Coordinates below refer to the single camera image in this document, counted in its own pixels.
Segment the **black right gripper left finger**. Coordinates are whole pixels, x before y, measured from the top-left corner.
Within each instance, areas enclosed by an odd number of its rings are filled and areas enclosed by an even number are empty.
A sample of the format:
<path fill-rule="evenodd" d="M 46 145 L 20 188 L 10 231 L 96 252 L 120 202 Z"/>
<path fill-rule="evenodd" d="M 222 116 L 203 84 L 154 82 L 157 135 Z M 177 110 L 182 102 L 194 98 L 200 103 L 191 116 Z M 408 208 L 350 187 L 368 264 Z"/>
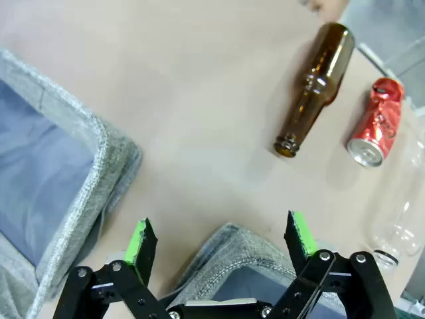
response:
<path fill-rule="evenodd" d="M 166 307 L 147 287 L 156 245 L 150 220 L 142 219 L 123 259 L 97 271 L 77 266 L 69 272 L 53 317 L 103 318 L 110 304 L 123 302 L 134 318 L 169 318 Z"/>

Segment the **person's hand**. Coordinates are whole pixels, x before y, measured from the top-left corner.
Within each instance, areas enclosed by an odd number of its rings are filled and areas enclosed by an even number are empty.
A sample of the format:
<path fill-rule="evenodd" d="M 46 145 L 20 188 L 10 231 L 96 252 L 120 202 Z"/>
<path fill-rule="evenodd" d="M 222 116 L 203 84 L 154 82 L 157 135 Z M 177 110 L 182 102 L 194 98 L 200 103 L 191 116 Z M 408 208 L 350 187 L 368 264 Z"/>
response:
<path fill-rule="evenodd" d="M 298 0 L 297 2 L 311 12 L 317 13 L 323 20 L 336 21 L 341 17 L 350 0 Z"/>

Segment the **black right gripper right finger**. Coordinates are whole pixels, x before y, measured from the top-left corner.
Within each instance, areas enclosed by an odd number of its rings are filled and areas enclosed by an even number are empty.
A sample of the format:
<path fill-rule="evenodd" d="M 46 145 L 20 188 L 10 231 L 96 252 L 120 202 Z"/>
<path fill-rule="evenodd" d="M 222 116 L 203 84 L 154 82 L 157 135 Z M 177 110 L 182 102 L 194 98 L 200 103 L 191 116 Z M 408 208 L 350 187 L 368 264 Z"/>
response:
<path fill-rule="evenodd" d="M 348 318 L 396 318 L 392 299 L 372 254 L 348 259 L 318 249 L 297 211 L 288 211 L 284 239 L 296 278 L 271 309 L 268 318 L 307 318 L 324 292 L 335 293 Z"/>

